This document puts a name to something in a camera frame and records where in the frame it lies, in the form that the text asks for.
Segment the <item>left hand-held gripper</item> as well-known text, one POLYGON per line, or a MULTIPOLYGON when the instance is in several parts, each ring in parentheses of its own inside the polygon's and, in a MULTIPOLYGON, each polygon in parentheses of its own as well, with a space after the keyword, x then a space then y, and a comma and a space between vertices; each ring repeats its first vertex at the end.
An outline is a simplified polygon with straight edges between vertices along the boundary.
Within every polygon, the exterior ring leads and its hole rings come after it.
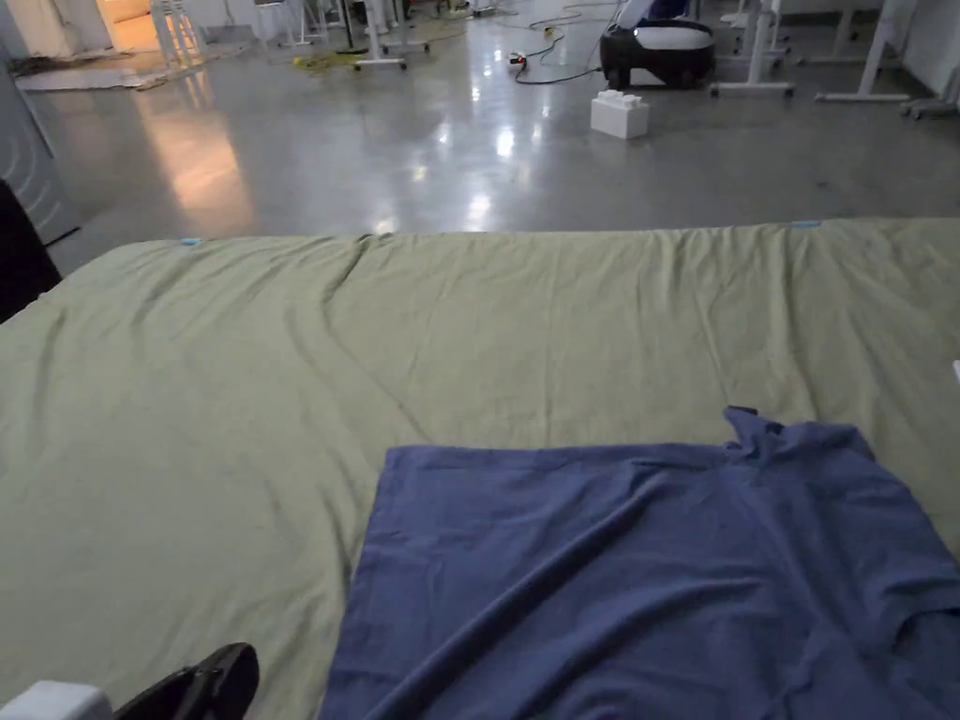
MULTIPOLYGON (((243 719, 253 703, 261 665, 255 648, 225 645, 139 692, 115 719, 243 719)), ((106 693, 91 685, 39 681, 1 708, 2 719, 110 719, 106 693)))

